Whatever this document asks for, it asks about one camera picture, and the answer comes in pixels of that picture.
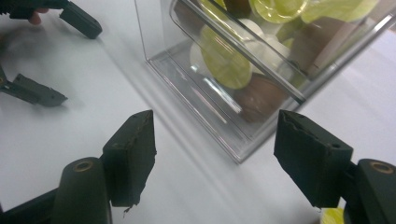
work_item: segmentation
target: chocolate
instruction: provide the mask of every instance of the chocolate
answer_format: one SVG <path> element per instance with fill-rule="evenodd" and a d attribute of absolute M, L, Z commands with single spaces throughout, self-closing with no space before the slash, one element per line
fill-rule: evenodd
<path fill-rule="evenodd" d="M 227 11 L 238 19 L 250 16 L 251 7 L 248 0 L 224 0 L 224 4 Z"/>
<path fill-rule="evenodd" d="M 180 0 L 176 0 L 173 10 L 176 13 L 176 23 L 186 32 L 188 35 L 199 36 L 201 28 L 205 25 L 201 18 L 199 18 L 191 8 Z M 196 6 L 199 6 L 198 0 L 191 0 Z"/>
<path fill-rule="evenodd" d="M 345 43 L 356 25 L 322 17 L 305 25 L 295 33 L 289 59 L 313 78 Z"/>
<path fill-rule="evenodd" d="M 282 105 L 288 95 L 269 78 L 253 74 L 250 83 L 236 91 L 233 98 L 242 107 L 241 117 L 247 122 L 265 122 Z"/>

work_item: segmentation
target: yellow object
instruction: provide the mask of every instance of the yellow object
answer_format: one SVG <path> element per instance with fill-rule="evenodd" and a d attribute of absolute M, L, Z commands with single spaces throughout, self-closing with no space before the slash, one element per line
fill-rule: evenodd
<path fill-rule="evenodd" d="M 250 0 L 253 12 L 273 23 L 292 21 L 304 11 L 309 0 Z"/>
<path fill-rule="evenodd" d="M 246 87 L 251 79 L 251 64 L 242 54 L 205 26 L 200 43 L 204 62 L 221 85 L 231 89 Z"/>
<path fill-rule="evenodd" d="M 325 209 L 320 224 L 344 224 L 344 209 L 327 208 Z"/>
<path fill-rule="evenodd" d="M 305 23 L 331 17 L 340 21 L 356 21 L 367 16 L 378 0 L 316 0 L 311 1 L 302 13 Z"/>
<path fill-rule="evenodd" d="M 286 48 L 291 49 L 291 45 L 293 44 L 293 41 L 294 41 L 294 38 L 289 38 L 289 39 L 283 41 L 282 44 L 283 44 Z"/>
<path fill-rule="evenodd" d="M 227 10 L 223 0 L 215 0 L 215 2 L 219 4 L 219 6 Z M 201 6 L 202 11 L 204 11 L 206 15 L 209 16 L 212 20 L 224 21 L 227 19 L 227 17 L 208 0 L 199 0 L 199 4 Z"/>

